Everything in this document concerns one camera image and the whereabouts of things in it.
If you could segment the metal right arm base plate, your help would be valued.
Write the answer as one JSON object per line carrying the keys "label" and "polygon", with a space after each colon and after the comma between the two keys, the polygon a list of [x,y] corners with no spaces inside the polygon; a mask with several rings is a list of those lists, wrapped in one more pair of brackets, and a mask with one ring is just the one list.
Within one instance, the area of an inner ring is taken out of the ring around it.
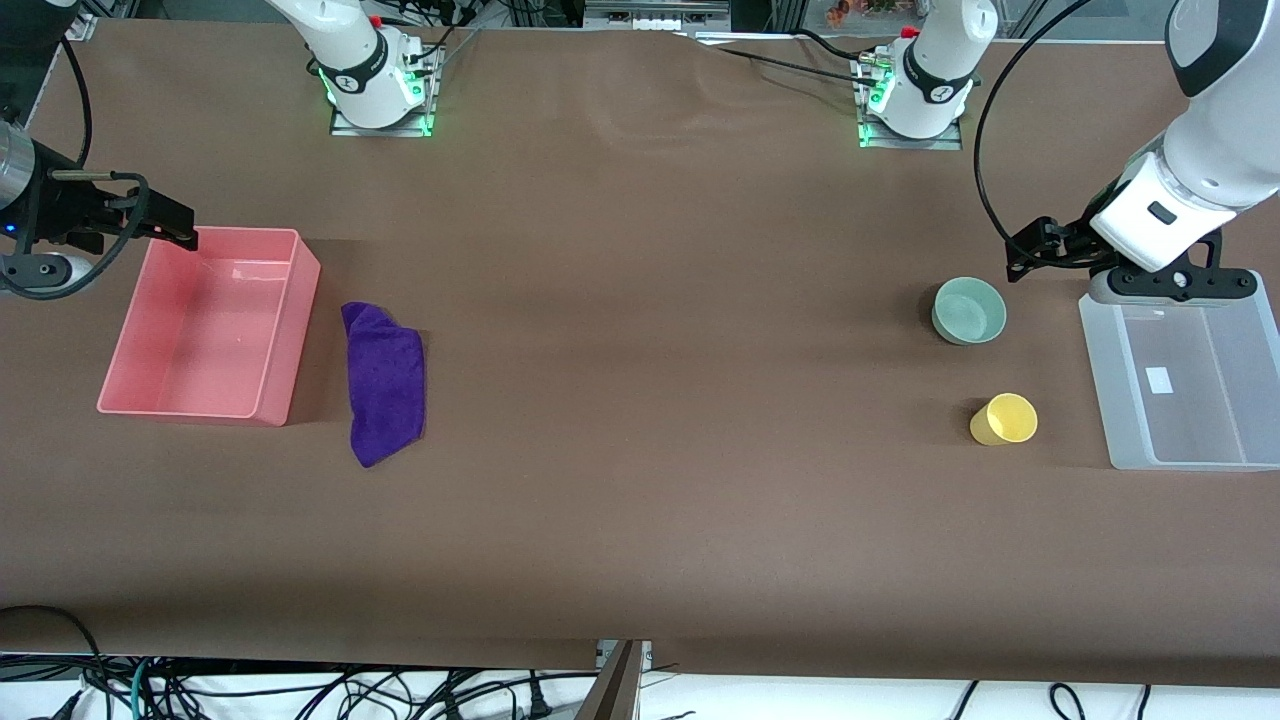
{"label": "metal right arm base plate", "polygon": [[330,102],[333,137],[426,138],[434,132],[442,79],[440,49],[421,49],[416,38],[396,67],[384,65],[362,94],[347,94],[320,74]]}

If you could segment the grey post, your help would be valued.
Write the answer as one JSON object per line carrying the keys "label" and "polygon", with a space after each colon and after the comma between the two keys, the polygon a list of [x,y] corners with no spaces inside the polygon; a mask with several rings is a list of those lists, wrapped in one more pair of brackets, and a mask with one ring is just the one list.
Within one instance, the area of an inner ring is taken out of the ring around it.
{"label": "grey post", "polygon": [[600,641],[603,666],[573,720],[637,720],[643,674],[652,667],[650,641]]}

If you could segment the clear plastic bin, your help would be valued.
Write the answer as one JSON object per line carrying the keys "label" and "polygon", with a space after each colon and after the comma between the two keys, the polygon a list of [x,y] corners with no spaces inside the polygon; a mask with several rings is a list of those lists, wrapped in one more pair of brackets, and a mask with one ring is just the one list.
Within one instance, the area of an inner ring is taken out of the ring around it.
{"label": "clear plastic bin", "polygon": [[[1078,304],[1111,464],[1280,470],[1280,329],[1267,295],[1225,306]],[[1172,395],[1152,395],[1166,366]]]}

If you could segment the purple cloth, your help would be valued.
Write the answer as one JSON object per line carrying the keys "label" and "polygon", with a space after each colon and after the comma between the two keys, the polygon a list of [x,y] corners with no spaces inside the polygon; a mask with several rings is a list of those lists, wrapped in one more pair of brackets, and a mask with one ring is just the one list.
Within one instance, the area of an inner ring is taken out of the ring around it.
{"label": "purple cloth", "polygon": [[347,383],[349,446],[362,468],[374,468],[422,437],[426,424],[426,351],[419,331],[383,307],[348,302]]}

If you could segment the yellow cup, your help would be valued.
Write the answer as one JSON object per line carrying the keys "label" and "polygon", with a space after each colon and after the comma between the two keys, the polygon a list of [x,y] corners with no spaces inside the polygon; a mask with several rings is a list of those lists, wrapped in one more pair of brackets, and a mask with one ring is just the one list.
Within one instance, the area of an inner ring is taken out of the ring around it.
{"label": "yellow cup", "polygon": [[1038,427],[1036,407],[1015,393],[996,395],[973,415],[969,424],[973,439],[983,446],[1027,442]]}

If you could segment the green bowl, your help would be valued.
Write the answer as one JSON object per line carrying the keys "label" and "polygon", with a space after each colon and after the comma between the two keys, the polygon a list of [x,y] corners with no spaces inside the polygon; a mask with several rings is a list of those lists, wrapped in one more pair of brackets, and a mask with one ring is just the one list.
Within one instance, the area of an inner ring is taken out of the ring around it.
{"label": "green bowl", "polygon": [[975,277],[956,277],[942,283],[931,309],[934,331],[959,346],[991,342],[1004,332],[1007,318],[1000,292]]}

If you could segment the pink plastic bin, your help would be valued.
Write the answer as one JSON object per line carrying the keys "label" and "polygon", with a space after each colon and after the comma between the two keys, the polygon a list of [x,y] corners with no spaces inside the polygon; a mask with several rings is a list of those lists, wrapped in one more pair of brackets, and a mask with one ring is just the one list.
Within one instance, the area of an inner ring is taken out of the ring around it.
{"label": "pink plastic bin", "polygon": [[283,427],[321,275],[300,232],[198,228],[151,240],[97,410],[154,421]]}

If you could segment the orange items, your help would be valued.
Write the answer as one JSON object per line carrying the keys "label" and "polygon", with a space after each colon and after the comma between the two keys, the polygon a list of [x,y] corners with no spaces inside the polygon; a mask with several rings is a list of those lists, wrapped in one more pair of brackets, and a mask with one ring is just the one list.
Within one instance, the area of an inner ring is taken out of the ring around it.
{"label": "orange items", "polygon": [[915,12],[915,0],[829,0],[823,10],[826,24],[840,29],[851,23],[879,20]]}

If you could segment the grey power strip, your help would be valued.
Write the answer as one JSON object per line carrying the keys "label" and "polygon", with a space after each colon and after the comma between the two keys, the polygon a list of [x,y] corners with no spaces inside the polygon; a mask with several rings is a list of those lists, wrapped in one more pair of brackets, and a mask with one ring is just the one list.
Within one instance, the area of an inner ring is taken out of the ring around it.
{"label": "grey power strip", "polygon": [[730,0],[584,0],[585,29],[731,32]]}

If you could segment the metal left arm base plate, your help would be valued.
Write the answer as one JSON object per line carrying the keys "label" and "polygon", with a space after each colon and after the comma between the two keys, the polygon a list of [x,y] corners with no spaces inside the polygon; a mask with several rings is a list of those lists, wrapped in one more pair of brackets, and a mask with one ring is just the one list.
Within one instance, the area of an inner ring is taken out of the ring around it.
{"label": "metal left arm base plate", "polygon": [[895,85],[888,60],[874,59],[869,53],[863,53],[856,60],[850,60],[849,65],[855,78],[872,81],[872,85],[856,85],[855,87],[860,147],[933,151],[959,151],[963,149],[959,119],[952,119],[943,133],[932,138],[910,138],[892,131],[884,123],[877,110]]}

